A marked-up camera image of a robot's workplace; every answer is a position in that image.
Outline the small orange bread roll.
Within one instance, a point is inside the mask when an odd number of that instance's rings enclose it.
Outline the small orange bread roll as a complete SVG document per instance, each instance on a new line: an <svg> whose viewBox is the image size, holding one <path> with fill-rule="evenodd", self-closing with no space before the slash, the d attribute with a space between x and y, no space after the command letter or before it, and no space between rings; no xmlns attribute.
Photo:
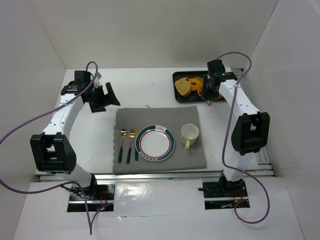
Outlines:
<svg viewBox="0 0 320 240"><path fill-rule="evenodd" d="M203 87L199 87L197 89L197 94L201 97L202 96L202 92L203 92Z"/></svg>

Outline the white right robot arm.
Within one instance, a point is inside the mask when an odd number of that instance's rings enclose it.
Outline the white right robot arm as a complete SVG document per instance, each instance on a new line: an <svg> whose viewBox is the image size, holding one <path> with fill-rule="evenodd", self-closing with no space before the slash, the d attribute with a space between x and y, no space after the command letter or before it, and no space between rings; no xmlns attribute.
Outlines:
<svg viewBox="0 0 320 240"><path fill-rule="evenodd" d="M241 188L244 171L268 142L270 127L270 115L253 105L237 80L232 72L209 73L204 77L201 93L208 101L222 96L230 106L231 119L235 120L231 136L225 141L231 142L233 152L224 159L218 181L220 192L228 197Z"/></svg>

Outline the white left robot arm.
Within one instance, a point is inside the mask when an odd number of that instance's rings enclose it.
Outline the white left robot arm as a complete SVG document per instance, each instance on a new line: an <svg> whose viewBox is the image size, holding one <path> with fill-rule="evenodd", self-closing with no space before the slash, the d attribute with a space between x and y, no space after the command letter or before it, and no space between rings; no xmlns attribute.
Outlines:
<svg viewBox="0 0 320 240"><path fill-rule="evenodd" d="M38 171L62 177L80 184L87 196L98 193L95 176L77 164L76 153L69 142L70 133L78 113L89 103L92 113L104 112L107 106L119 106L110 82L107 93L102 86L90 87L87 81L71 81L60 93L59 107L47 127L30 138L31 150Z"/></svg>

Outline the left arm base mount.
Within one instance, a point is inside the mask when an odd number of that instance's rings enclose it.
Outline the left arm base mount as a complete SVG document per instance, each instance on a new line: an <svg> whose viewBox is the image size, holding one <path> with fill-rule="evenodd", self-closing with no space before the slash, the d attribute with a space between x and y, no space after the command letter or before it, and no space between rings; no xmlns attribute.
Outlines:
<svg viewBox="0 0 320 240"><path fill-rule="evenodd" d="M78 187L64 187L69 192L69 200L67 206L68 213L80 213L85 212L85 201L84 195ZM95 193L89 193L87 190L84 191L86 194L88 211L95 212L100 209L101 212L113 212L114 211L114 197L115 197L115 184L100 184L96 186Z"/></svg>

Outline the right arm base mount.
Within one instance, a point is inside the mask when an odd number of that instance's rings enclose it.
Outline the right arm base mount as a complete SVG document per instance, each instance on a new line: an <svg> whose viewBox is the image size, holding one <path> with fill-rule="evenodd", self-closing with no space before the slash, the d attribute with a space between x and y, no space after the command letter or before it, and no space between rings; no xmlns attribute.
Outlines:
<svg viewBox="0 0 320 240"><path fill-rule="evenodd" d="M247 187L243 181L240 186L222 189L219 182L203 182L202 187L198 188L203 193L205 210L250 208Z"/></svg>

